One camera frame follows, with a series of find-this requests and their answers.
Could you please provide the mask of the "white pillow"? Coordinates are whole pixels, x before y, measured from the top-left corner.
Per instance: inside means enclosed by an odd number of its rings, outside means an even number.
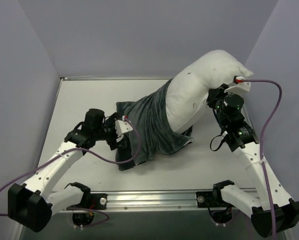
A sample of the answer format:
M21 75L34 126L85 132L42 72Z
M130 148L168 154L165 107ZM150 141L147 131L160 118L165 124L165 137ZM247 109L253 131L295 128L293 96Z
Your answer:
M209 90L230 84L235 76L253 75L225 50L212 50L184 68L170 82L166 97L166 116L173 132L183 133L204 114Z

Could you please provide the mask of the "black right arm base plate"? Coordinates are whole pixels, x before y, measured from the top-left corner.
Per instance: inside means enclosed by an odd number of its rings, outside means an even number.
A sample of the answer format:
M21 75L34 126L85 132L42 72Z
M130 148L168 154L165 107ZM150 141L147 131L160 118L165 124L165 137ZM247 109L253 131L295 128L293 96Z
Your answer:
M233 207L230 203L224 202L214 197L212 191L197 191L196 204L198 208L227 208Z

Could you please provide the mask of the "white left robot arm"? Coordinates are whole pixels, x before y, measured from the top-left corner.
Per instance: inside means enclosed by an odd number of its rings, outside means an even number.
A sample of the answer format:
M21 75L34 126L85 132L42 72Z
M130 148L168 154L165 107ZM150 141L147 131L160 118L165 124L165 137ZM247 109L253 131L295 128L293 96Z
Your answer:
M105 117L104 111L91 108L84 121L71 130L55 154L34 175L23 182L13 183L7 192L7 216L37 233L51 217L69 208L79 210L91 206L91 189L78 182L52 192L63 175L98 141L105 141L111 150L119 146L118 139L133 130L125 116L115 112Z

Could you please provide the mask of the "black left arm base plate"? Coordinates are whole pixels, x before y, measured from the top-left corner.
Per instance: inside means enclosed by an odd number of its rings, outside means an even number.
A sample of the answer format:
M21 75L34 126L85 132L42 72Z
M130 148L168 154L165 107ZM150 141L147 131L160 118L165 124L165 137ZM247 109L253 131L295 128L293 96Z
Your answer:
M106 193L84 193L81 201L71 207L92 210L105 210L107 208Z

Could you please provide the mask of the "dark green pillowcase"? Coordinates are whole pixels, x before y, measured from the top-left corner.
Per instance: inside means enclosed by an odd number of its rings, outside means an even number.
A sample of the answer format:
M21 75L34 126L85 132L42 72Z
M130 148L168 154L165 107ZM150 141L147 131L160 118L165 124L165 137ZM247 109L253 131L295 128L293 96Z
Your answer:
M136 128L120 141L121 146L115 153L118 169L125 171L143 164L156 154L172 155L194 141L193 127L182 133L173 132L166 113L166 95L172 81L167 81L157 91L137 101L116 103L116 111ZM133 155L136 157L127 163Z

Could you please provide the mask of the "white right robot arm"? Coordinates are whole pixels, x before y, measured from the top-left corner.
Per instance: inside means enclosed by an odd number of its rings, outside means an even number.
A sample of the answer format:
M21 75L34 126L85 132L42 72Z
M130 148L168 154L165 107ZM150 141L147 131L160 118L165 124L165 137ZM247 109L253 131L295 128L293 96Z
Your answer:
M220 127L220 137L240 160L258 197L240 189L231 180L213 185L211 200L216 206L236 207L251 219L263 238L291 229L299 222L299 201L284 189L265 157L261 142L242 114L244 99L222 84L208 91L207 105Z

